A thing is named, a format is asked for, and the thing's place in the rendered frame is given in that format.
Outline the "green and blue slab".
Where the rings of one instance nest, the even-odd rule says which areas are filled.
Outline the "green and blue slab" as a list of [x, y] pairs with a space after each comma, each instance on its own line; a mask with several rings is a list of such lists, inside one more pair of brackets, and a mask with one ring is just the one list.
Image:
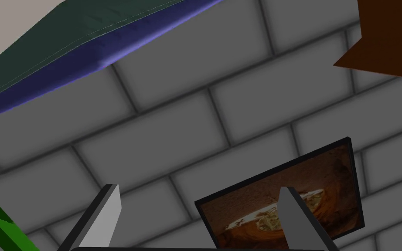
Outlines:
[[0, 113], [99, 71], [222, 0], [64, 0], [0, 54]]

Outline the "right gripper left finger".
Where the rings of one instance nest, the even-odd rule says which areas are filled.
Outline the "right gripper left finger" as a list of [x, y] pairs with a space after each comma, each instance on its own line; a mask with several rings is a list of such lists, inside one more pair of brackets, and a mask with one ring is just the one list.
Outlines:
[[121, 210], [119, 185], [106, 184], [76, 222], [59, 250], [97, 250], [108, 247]]

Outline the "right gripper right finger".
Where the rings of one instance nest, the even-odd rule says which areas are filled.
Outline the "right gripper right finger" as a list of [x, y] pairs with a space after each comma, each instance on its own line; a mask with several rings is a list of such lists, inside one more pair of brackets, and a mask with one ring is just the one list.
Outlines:
[[277, 211], [290, 250], [339, 250], [293, 187], [280, 188]]

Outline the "black framed brown picture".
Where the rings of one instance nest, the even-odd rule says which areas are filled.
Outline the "black framed brown picture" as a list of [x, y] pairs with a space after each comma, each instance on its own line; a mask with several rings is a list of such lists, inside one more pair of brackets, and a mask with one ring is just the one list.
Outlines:
[[349, 137], [195, 201], [217, 248], [287, 249], [277, 212], [293, 187], [332, 240], [365, 227]]

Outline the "brown wooden cabinet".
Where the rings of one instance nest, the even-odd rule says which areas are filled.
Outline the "brown wooden cabinet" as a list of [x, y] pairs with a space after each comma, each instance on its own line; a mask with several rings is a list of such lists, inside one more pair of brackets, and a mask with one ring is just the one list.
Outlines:
[[402, 77], [402, 0], [358, 0], [361, 39], [335, 66]]

